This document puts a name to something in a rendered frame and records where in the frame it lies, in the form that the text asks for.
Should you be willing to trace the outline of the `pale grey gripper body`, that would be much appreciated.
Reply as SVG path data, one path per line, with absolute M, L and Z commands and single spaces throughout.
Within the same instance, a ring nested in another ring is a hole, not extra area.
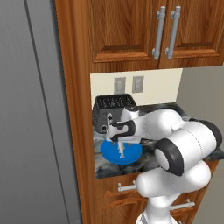
M 124 142 L 128 144 L 139 144 L 141 142 L 141 138 L 139 136 L 113 136 L 111 140 L 113 142 Z

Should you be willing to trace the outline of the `pale fish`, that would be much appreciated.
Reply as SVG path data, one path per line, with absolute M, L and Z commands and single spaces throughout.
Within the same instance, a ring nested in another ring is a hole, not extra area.
M 125 158 L 125 156 L 124 156 L 125 147 L 124 147 L 123 142 L 120 142 L 120 141 L 118 142 L 118 150 L 120 153 L 120 158 Z

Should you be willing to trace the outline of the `wooden cupboard door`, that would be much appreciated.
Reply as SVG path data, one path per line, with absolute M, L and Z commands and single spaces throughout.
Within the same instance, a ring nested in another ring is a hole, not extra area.
M 93 62 L 153 61 L 157 12 L 167 0 L 88 0 Z
M 165 49 L 172 34 L 172 12 L 180 6 L 171 59 Z M 224 63 L 224 0 L 167 0 L 159 68 L 212 67 Z

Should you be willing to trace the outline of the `blue round plate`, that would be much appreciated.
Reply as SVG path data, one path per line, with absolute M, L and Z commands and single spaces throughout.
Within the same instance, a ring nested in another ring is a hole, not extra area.
M 101 144 L 101 154 L 109 162 L 117 165 L 128 165 L 136 162 L 142 156 L 140 143 L 123 143 L 125 158 L 120 158 L 118 142 L 112 143 L 104 140 Z

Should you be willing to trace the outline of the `black toaster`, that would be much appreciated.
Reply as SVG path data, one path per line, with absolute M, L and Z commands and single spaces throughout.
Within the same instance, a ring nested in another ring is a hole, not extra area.
M 120 120 L 123 109 L 127 106 L 136 106 L 135 100 L 130 94 L 107 94 L 95 97 L 93 107 L 94 130 L 105 134 L 108 127 L 108 114 L 112 115 L 112 121 Z

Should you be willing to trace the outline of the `tall wooden cabinet panel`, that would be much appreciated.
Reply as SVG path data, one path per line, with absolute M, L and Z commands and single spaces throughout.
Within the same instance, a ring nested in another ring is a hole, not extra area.
M 88 1 L 55 0 L 83 224 L 95 224 Z

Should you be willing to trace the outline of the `grey fridge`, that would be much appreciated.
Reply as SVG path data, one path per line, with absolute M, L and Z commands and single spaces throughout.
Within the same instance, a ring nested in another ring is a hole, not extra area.
M 82 224 L 53 0 L 0 0 L 0 224 Z

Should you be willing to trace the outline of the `grey wall outlet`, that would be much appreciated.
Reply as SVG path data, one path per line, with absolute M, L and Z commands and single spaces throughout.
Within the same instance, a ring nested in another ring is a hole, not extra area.
M 125 84 L 126 78 L 125 77 L 115 77 L 114 80 L 114 93 L 115 94 L 124 94 L 125 93 Z
M 132 92 L 133 93 L 142 93 L 144 88 L 144 77 L 143 76 L 134 76 L 132 82 Z

